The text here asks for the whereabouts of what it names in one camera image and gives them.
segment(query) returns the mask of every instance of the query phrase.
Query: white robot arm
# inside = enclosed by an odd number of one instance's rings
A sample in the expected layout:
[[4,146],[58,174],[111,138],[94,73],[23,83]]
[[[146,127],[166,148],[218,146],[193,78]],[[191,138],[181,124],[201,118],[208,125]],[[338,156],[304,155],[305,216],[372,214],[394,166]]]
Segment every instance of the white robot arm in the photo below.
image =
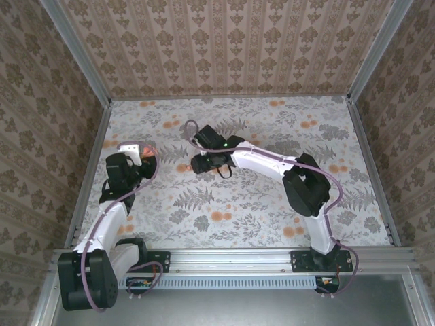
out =
[[[285,162],[299,162],[319,168],[310,155],[304,153],[299,158],[279,155],[260,149],[238,136],[225,139],[208,125],[194,135],[192,142],[203,149],[191,161],[196,174],[227,164],[229,167],[248,168],[282,183],[290,206],[305,218],[315,263],[321,267],[333,261],[339,247],[331,239],[324,217],[330,184],[320,173]],[[207,151],[233,148],[234,151],[226,153]]]
[[[252,145],[248,141],[243,141],[236,146],[237,147],[250,147],[252,149],[259,149],[258,147]],[[273,152],[261,149],[264,153]],[[248,168],[257,173],[262,173],[267,177],[277,180],[283,183],[283,178],[285,177],[285,172],[290,171],[294,165],[283,162],[284,160],[296,160],[293,156],[282,156],[283,161],[277,162],[265,155],[258,153],[259,151],[235,151],[231,154],[231,159],[234,165],[238,168]],[[311,248],[321,253],[322,255],[327,255],[331,252],[335,246],[334,241],[329,236],[328,229],[326,227],[325,217],[324,217],[325,204],[319,209],[319,213],[316,216],[305,217],[305,223],[311,237]]]
[[91,308],[80,273],[81,256],[88,241],[86,280],[99,308],[112,307],[121,278],[132,266],[147,261],[147,249],[142,238],[119,240],[117,233],[135,200],[134,194],[128,194],[139,187],[142,179],[152,177],[156,170],[156,158],[141,159],[139,145],[121,146],[118,151],[106,159],[109,178],[103,185],[97,215],[105,214],[105,217],[98,225],[99,219],[96,218],[73,252],[63,253],[58,260],[60,292],[65,310]]

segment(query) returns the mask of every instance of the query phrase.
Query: purple cable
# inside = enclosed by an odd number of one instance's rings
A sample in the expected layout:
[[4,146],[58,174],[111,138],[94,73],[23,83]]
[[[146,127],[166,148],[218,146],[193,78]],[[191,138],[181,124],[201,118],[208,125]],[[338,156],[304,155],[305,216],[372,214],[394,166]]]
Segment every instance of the purple cable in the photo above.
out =
[[302,164],[302,163],[299,163],[299,162],[297,162],[297,161],[293,161],[293,160],[282,160],[282,157],[281,157],[281,156],[273,155],[273,154],[271,154],[271,153],[268,153],[268,152],[262,151],[262,150],[260,150],[260,149],[252,149],[252,148],[250,148],[250,147],[236,147],[236,148],[228,148],[228,149],[205,149],[205,148],[199,147],[199,146],[198,146],[197,144],[195,144],[195,143],[192,141],[192,139],[190,138],[190,137],[193,137],[193,136],[190,136],[190,135],[188,134],[188,124],[189,124],[189,123],[193,123],[193,124],[195,125],[195,128],[196,128],[196,132],[195,132],[195,134],[199,131],[198,124],[196,123],[195,120],[193,120],[193,119],[189,119],[189,120],[187,120],[187,121],[185,122],[185,124],[184,124],[184,130],[185,130],[185,133],[186,133],[187,140],[188,140],[189,144],[191,144],[191,146],[195,147],[196,149],[199,149],[200,151],[206,151],[207,153],[228,153],[228,152],[234,152],[234,151],[249,151],[249,152],[253,152],[253,153],[257,153],[257,154],[260,154],[260,155],[266,156],[267,158],[271,158],[271,159],[276,160],[276,161],[278,161],[278,162],[285,162],[285,163],[288,163],[288,164],[293,164],[294,166],[299,166],[299,167],[301,167],[301,168],[307,168],[307,169],[309,169],[309,170],[312,170],[312,171],[315,171],[315,172],[321,173],[321,174],[325,175],[326,177],[328,177],[332,182],[335,183],[335,185],[336,185],[337,188],[338,188],[338,197],[337,197],[336,200],[334,200],[334,202],[332,202],[330,205],[328,205],[328,206],[325,208],[325,211],[324,211],[324,217],[325,217],[326,227],[327,227],[327,229],[328,229],[328,233],[329,233],[330,238],[332,239],[332,241],[333,241],[336,245],[340,246],[341,248],[344,248],[344,249],[349,250],[350,252],[352,252],[352,253],[355,255],[355,268],[353,269],[353,273],[352,273],[352,275],[351,275],[351,279],[350,279],[349,282],[345,285],[345,287],[343,287],[340,291],[337,291],[336,293],[333,293],[333,294],[330,293],[330,296],[332,297],[333,295],[338,295],[338,294],[342,293],[344,290],[346,290],[346,289],[349,287],[349,285],[353,282],[353,280],[354,280],[354,278],[355,278],[355,276],[356,276],[356,273],[357,273],[357,271],[358,271],[358,266],[359,266],[359,264],[360,264],[360,258],[358,257],[358,254],[356,253],[355,250],[353,250],[351,247],[348,247],[348,246],[346,246],[346,245],[340,243],[340,242],[339,242],[339,241],[338,241],[338,240],[333,236],[333,234],[332,234],[332,229],[331,229],[330,221],[329,221],[329,218],[328,218],[328,212],[329,212],[333,207],[335,207],[335,206],[340,202],[341,198],[343,197],[343,188],[341,187],[340,182],[338,182],[338,180],[335,179],[335,178],[334,178],[330,173],[327,173],[327,172],[323,171],[323,170],[320,169],[320,168],[316,168],[316,167],[311,166],[311,165]]
[[[147,295],[160,282],[160,279],[162,278],[162,275],[163,275],[163,265],[161,263],[159,263],[158,261],[151,261],[149,263],[145,263],[145,264],[142,264],[142,265],[139,265],[139,266],[132,267],[132,268],[130,268],[128,270],[129,272],[132,272],[133,270],[140,270],[141,268],[144,268],[144,267],[147,267],[147,266],[152,266],[152,265],[158,266],[160,268],[160,273],[158,273],[158,276],[157,276],[156,280],[151,284],[151,286],[148,288],[148,290],[145,291],[144,293],[142,293],[141,295]],[[127,289],[128,294],[132,295],[132,293],[131,293],[131,286],[133,284],[135,284],[135,283],[136,282],[131,282],[128,285],[128,289]]]
[[109,212],[109,211],[110,211],[110,210],[111,210],[111,209],[112,209],[112,208],[113,208],[117,203],[119,203],[119,202],[121,202],[122,200],[124,200],[125,198],[127,198],[127,197],[129,197],[129,196],[131,196],[131,195],[133,195],[133,194],[135,194],[135,193],[141,191],[144,187],[146,187],[147,185],[149,185],[149,184],[150,184],[150,183],[151,183],[151,182],[156,178],[156,176],[157,176],[157,172],[158,172],[158,169],[160,168],[160,160],[158,159],[158,155],[157,155],[156,151],[154,151],[154,149],[153,149],[151,146],[149,146],[149,145],[147,145],[147,144],[145,144],[145,143],[143,143],[143,142],[141,142],[141,141],[125,141],[125,142],[119,144],[116,148],[119,149],[121,146],[124,146],[124,145],[140,145],[140,146],[143,146],[143,147],[145,147],[145,148],[148,148],[148,149],[149,149],[149,150],[154,154],[154,156],[156,157],[156,170],[154,171],[154,174],[152,175],[152,177],[151,177],[150,179],[148,179],[147,182],[145,182],[143,185],[139,186],[138,188],[132,190],[131,192],[129,192],[129,193],[127,193],[127,194],[125,194],[125,195],[119,197],[117,200],[115,200],[114,202],[112,202],[112,203],[111,203],[111,204],[110,204],[110,205],[109,205],[109,206],[104,210],[103,214],[100,215],[100,217],[98,218],[97,222],[95,223],[95,226],[94,226],[94,228],[92,229],[92,231],[91,231],[91,233],[90,233],[90,235],[89,235],[89,239],[88,239],[88,241],[86,242],[86,244],[85,244],[85,246],[84,246],[83,253],[82,253],[82,258],[81,258],[81,260],[80,260],[80,273],[81,273],[81,277],[82,277],[83,289],[84,289],[84,293],[86,294],[86,298],[87,298],[88,301],[89,301],[90,306],[92,307],[92,309],[94,309],[94,310],[97,311],[97,312],[105,312],[105,308],[99,308],[99,307],[95,304],[95,302],[94,302],[94,300],[93,300],[93,298],[92,298],[92,296],[91,296],[91,294],[90,294],[90,290],[89,290],[89,286],[88,286],[88,281],[86,280],[86,255],[87,255],[87,253],[88,253],[89,246],[91,245],[91,240],[94,240],[94,235],[95,235],[95,233],[97,232],[98,227],[100,226],[102,220],[103,220],[104,217],[107,215],[107,213],[108,213],[108,212]]

